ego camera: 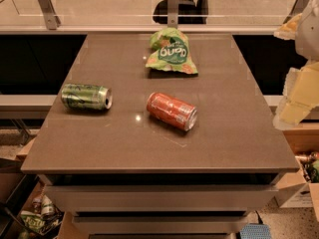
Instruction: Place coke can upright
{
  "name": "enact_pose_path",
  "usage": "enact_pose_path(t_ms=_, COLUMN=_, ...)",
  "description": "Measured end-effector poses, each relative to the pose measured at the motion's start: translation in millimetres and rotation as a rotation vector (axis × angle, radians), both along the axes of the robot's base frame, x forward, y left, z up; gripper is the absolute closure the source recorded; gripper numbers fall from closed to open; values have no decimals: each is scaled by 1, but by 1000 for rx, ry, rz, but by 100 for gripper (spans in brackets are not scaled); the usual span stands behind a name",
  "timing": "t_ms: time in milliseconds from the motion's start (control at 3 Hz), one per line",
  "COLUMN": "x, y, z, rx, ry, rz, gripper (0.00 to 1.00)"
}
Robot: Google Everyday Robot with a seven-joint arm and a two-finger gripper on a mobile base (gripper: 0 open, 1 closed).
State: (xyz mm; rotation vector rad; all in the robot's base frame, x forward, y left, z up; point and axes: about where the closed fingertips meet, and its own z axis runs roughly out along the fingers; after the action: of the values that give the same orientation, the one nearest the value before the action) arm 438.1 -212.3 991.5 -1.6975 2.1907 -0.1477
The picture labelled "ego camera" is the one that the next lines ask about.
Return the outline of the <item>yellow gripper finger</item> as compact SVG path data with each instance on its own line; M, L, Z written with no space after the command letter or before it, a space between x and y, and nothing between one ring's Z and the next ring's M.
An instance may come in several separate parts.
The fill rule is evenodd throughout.
M283 97L275 112L273 125L290 129L304 120L319 105L319 62L300 70L291 68L286 75Z
M294 40L301 16L302 14L293 16L290 20L275 30L273 36L282 40Z

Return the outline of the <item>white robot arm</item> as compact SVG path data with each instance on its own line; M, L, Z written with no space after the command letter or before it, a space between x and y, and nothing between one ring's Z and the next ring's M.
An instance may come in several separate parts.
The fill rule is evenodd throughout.
M302 13L281 25L274 36L294 40L296 53L307 63L286 75L282 99L275 111L273 125L287 130L298 125L319 105L319 0L313 0Z

